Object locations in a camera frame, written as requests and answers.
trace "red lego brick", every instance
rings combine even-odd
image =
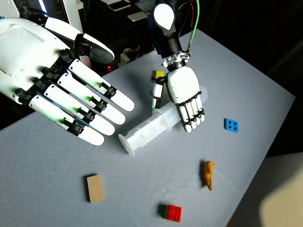
[[[181,207],[176,207],[174,205],[168,205],[166,208],[166,215],[165,219],[170,220],[170,221],[176,221],[180,222],[181,221]]]

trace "translucent plastic tube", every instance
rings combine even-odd
[[[200,89],[201,100],[204,103],[208,97],[207,90],[205,87]],[[171,131],[180,120],[176,105],[169,102],[160,109],[154,109],[150,118],[131,129],[126,136],[119,134],[118,137],[127,152],[134,156],[134,150],[145,146],[161,133]]]

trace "blue lego brick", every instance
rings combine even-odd
[[[227,118],[224,119],[224,128],[235,133],[239,131],[238,122]]]

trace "tan wooden block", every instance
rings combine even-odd
[[[100,175],[88,177],[87,184],[89,187],[90,202],[98,202],[104,200]]]

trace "robotic hand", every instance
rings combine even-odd
[[[200,87],[194,71],[186,66],[191,54],[182,50],[175,28],[175,11],[178,0],[157,0],[149,16],[149,29],[157,53],[168,69],[165,76],[156,76],[152,92],[152,107],[158,108],[163,85],[166,84],[170,99],[176,104],[187,132],[204,121]]]
[[[69,49],[33,22],[0,19],[0,92],[16,103],[29,105],[77,137],[101,145],[102,134],[112,135],[115,128],[100,115],[116,124],[123,124],[125,116],[99,93],[126,111],[132,111],[134,103],[74,58],[74,54],[88,55],[102,63],[111,62],[114,54],[98,40],[63,21],[48,18],[45,27],[74,40],[75,48]]]

